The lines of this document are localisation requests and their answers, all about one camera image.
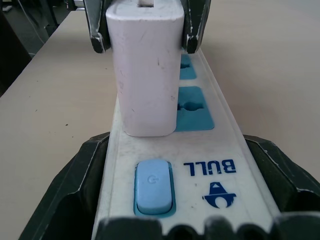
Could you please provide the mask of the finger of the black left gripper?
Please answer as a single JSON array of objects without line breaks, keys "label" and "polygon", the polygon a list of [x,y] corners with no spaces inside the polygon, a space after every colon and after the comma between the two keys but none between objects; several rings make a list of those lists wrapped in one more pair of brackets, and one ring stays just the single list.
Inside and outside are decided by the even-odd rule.
[{"label": "finger of the black left gripper", "polygon": [[184,11],[181,46],[194,54],[201,46],[209,17],[211,0],[180,0]]},{"label": "finger of the black left gripper", "polygon": [[112,2],[113,0],[83,0],[90,41],[98,54],[111,48],[106,11]]}]

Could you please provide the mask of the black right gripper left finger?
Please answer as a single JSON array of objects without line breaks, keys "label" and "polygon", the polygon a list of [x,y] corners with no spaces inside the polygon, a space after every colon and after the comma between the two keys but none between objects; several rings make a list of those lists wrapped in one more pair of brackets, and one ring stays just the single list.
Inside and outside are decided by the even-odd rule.
[{"label": "black right gripper left finger", "polygon": [[90,240],[110,133],[85,141],[54,177],[28,221],[28,240]]}]

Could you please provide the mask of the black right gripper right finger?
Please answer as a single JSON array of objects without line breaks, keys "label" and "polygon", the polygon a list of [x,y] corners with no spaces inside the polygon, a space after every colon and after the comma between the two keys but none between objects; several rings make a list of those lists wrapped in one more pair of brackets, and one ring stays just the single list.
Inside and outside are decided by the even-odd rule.
[{"label": "black right gripper right finger", "polygon": [[272,141],[244,139],[281,213],[270,240],[320,240],[320,182],[294,163]]}]

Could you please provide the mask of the white charger block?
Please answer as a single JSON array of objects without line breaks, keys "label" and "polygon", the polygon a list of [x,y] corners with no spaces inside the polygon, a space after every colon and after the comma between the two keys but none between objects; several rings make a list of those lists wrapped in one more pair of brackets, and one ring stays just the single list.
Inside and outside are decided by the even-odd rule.
[{"label": "white charger block", "polygon": [[184,9],[180,0],[114,0],[105,13],[123,130],[176,129]]}]

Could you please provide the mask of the white power strip blue sockets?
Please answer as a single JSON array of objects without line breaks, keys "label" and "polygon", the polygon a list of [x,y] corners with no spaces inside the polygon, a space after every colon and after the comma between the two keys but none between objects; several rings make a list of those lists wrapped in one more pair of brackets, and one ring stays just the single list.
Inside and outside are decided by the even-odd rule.
[{"label": "white power strip blue sockets", "polygon": [[163,233],[175,225],[198,233],[211,216],[225,217],[234,229],[253,223],[271,228],[280,210],[201,50],[190,56],[214,128],[173,132],[162,137],[133,137],[122,128],[115,108],[104,164],[95,224],[104,218],[135,217],[135,170],[140,161],[160,158],[172,166],[175,210],[160,218]]}]

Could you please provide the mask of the dark furniture frame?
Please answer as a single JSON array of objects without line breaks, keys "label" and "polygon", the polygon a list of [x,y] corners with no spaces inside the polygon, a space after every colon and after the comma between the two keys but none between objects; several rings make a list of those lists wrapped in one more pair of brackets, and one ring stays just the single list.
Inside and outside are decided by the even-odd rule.
[{"label": "dark furniture frame", "polygon": [[0,0],[0,97],[68,14],[66,0]]}]

